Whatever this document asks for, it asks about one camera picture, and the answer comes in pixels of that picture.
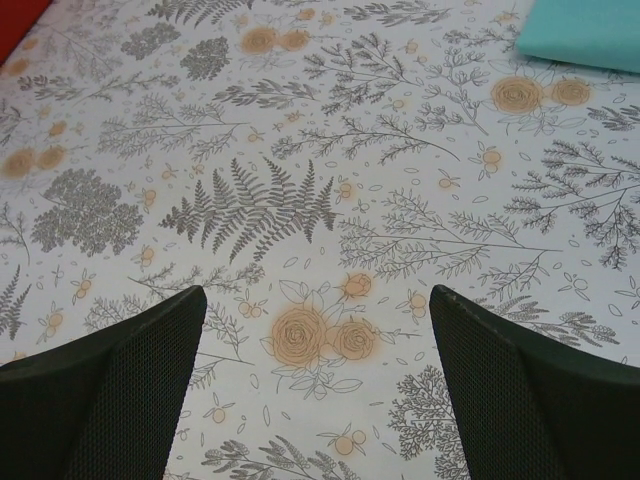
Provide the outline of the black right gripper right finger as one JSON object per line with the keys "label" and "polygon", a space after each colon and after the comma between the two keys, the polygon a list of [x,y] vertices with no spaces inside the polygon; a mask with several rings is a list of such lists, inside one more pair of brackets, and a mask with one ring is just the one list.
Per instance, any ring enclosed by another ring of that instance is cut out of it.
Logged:
{"label": "black right gripper right finger", "polygon": [[638,368],[521,327],[444,285],[429,309],[472,478],[638,478]]}

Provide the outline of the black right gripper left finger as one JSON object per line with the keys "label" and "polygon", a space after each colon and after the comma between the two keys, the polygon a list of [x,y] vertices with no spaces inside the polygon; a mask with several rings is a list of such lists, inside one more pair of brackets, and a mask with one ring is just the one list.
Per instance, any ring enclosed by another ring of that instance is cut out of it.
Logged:
{"label": "black right gripper left finger", "polygon": [[2,478],[162,478],[206,308],[193,286],[2,366]]}

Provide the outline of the teal t shirt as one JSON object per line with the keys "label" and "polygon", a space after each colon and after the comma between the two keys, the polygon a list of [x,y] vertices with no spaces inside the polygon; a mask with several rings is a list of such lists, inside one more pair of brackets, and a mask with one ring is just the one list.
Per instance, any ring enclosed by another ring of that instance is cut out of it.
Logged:
{"label": "teal t shirt", "polygon": [[519,54],[639,72],[637,0],[536,0],[516,40]]}

